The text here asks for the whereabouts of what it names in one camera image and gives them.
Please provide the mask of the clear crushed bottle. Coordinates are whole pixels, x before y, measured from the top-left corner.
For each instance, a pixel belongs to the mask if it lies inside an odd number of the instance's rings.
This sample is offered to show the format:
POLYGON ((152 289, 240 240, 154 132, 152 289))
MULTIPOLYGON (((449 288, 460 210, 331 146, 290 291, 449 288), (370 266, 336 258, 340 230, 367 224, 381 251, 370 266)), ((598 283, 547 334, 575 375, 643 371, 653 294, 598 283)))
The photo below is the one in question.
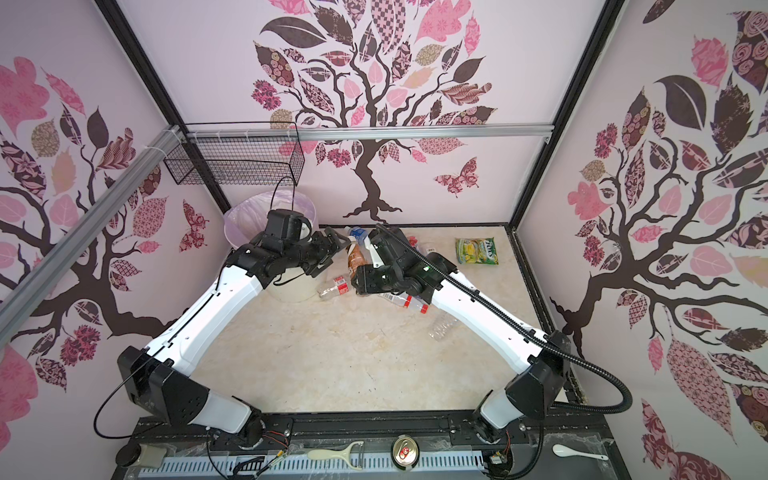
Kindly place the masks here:
POLYGON ((459 321, 454 316, 446 312, 441 312, 433 320, 429 335, 433 340, 440 341, 458 324, 459 321))

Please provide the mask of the brown coffee drink bottle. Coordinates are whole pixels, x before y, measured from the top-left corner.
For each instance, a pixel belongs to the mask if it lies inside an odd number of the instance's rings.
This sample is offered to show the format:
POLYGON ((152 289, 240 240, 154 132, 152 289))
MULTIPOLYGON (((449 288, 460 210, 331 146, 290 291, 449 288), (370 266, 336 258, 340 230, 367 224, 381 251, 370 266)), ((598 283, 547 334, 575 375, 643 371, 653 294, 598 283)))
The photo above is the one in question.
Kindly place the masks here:
POLYGON ((368 260, 363 253, 363 249, 356 241, 353 241, 350 244, 347 252, 347 265, 350 279, 354 280, 358 268, 367 264, 368 260))

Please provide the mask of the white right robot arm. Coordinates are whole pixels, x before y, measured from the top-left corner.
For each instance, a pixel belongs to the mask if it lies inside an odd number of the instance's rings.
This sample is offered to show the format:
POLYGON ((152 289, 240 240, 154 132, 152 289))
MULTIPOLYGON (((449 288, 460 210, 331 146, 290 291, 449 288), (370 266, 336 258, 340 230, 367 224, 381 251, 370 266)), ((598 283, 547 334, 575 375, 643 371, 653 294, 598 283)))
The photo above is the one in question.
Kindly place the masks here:
POLYGON ((421 254, 398 228, 378 225, 364 241, 373 262, 356 270, 361 295, 406 293, 450 315, 490 345, 513 371, 472 414, 473 428, 494 442, 523 417, 542 421, 560 395, 570 362, 565 337, 549 335, 503 309, 437 252, 421 254))

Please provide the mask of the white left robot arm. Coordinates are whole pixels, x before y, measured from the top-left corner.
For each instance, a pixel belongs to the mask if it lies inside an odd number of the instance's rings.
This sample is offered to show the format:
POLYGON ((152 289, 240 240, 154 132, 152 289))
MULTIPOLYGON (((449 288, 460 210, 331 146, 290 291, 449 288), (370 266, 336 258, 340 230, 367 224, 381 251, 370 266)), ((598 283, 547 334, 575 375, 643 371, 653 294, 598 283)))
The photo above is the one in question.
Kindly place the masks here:
POLYGON ((197 425, 257 443, 264 430, 261 411, 191 375, 237 313, 275 279, 291 268, 315 277, 349 244, 327 228, 297 241, 259 234, 232 251, 208 290, 175 323, 144 348, 121 353, 118 368, 129 400, 174 428, 197 425))

